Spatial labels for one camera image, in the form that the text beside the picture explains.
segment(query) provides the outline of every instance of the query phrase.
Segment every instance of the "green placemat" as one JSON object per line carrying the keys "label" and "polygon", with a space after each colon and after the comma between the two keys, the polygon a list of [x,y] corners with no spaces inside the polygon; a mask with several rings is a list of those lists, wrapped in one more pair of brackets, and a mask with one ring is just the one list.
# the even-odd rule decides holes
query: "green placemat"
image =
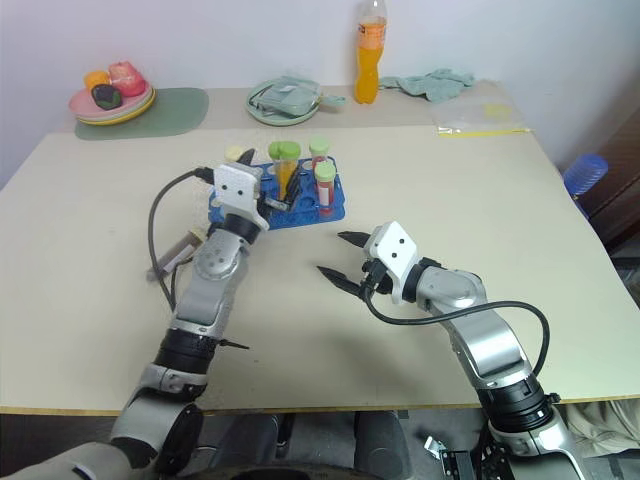
{"label": "green placemat", "polygon": [[82,140],[168,137],[196,128],[209,109],[209,96],[199,88],[160,88],[153,105],[139,117],[118,125],[76,123]]}

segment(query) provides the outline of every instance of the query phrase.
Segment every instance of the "black cable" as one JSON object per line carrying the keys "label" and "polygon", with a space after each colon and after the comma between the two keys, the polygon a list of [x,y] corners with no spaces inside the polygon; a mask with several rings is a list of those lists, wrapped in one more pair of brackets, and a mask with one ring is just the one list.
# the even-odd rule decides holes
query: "black cable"
{"label": "black cable", "polygon": [[171,272],[171,283],[170,283],[170,288],[169,288],[169,293],[171,294],[171,301],[173,302],[174,305],[177,305],[176,302],[176,278],[178,276],[178,267],[181,267],[182,265],[186,265],[187,263],[191,262],[193,260],[193,257],[189,257],[186,260],[182,260],[180,262],[177,262],[175,267],[173,267],[173,272]]}
{"label": "black cable", "polygon": [[169,307],[171,307],[171,310],[173,310],[176,305],[171,298],[171,292],[169,292],[169,289],[167,288],[166,283],[164,283],[164,280],[162,278],[163,277],[162,270],[160,269],[160,265],[158,265],[158,259],[156,257],[156,248],[153,241],[153,224],[155,221],[156,210],[158,209],[158,204],[160,203],[160,200],[162,200],[162,197],[164,197],[165,194],[169,190],[171,190],[174,186],[176,186],[178,183],[186,180],[187,178],[196,176],[200,171],[201,169],[198,169],[198,168],[191,170],[187,173],[183,173],[179,177],[176,177],[173,180],[171,180],[169,183],[167,183],[164,187],[162,187],[162,190],[158,192],[158,194],[156,195],[156,198],[153,200],[153,203],[151,204],[151,209],[149,210],[149,221],[147,224],[147,242],[149,244],[149,256],[151,257],[151,266],[153,267],[153,271],[156,274],[156,278],[158,279],[158,283],[160,284],[162,293],[167,299],[167,302],[169,303]]}
{"label": "black cable", "polygon": [[391,325],[431,325],[433,323],[446,322],[448,320],[453,320],[455,318],[464,317],[465,315],[471,315],[472,313],[484,312],[486,310],[494,310],[496,308],[512,307],[512,308],[523,308],[525,310],[529,310],[538,318],[538,320],[540,321],[540,325],[542,326],[542,345],[540,346],[538,361],[536,362],[535,367],[533,367],[533,373],[536,376],[540,374],[540,371],[542,370],[542,367],[544,365],[544,361],[547,358],[547,352],[549,350],[549,342],[551,340],[549,322],[547,321],[547,317],[545,317],[540,310],[538,310],[536,307],[528,303],[517,302],[515,300],[503,300],[500,302],[483,303],[481,305],[475,305],[473,307],[463,308],[462,310],[456,310],[455,312],[436,315],[435,317],[391,318],[379,312],[376,309],[376,307],[373,306],[373,303],[371,302],[372,296],[373,296],[373,290],[371,290],[370,288],[365,289],[365,292],[363,294],[363,300],[364,300],[364,303],[367,304],[369,311],[376,318],[382,320],[385,323],[390,323]]}

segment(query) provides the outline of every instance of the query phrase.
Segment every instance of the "light green towel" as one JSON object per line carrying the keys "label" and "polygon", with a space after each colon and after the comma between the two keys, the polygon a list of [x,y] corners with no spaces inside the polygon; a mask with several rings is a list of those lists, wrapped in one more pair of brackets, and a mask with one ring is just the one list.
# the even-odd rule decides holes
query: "light green towel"
{"label": "light green towel", "polygon": [[397,88],[412,96],[424,95],[430,102],[438,103],[457,97],[473,83],[471,74],[460,75],[449,68],[440,68],[415,77],[382,77],[378,88]]}

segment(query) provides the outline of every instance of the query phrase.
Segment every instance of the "floor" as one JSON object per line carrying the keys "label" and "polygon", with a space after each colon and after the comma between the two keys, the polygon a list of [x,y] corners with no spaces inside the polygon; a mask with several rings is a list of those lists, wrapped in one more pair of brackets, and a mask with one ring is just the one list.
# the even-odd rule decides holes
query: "floor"
{"label": "floor", "polygon": [[[444,479],[440,464],[423,449],[433,435],[451,449],[473,447],[482,425],[475,409],[411,410],[400,412],[401,424],[413,463],[415,478]],[[207,417],[201,443],[215,446],[233,421],[233,417]],[[87,441],[108,437],[111,417],[55,417],[3,415],[0,417],[0,475],[41,462]],[[353,413],[317,413],[298,415],[288,458],[292,462],[330,463],[351,466],[355,442]],[[637,451],[612,457],[587,459],[594,480],[631,480],[640,478]]]}

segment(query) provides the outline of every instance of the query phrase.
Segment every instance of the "cloth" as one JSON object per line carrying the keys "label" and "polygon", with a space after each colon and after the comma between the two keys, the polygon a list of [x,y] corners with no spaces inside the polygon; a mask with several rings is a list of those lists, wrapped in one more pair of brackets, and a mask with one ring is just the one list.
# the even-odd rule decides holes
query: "cloth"
{"label": "cloth", "polygon": [[566,411],[583,457],[640,448],[640,399],[571,403]]}
{"label": "cloth", "polygon": [[449,68],[440,68],[415,77],[382,77],[378,88],[397,88],[414,97],[424,95],[430,102],[438,103],[457,97],[473,83],[471,74],[460,75]]}

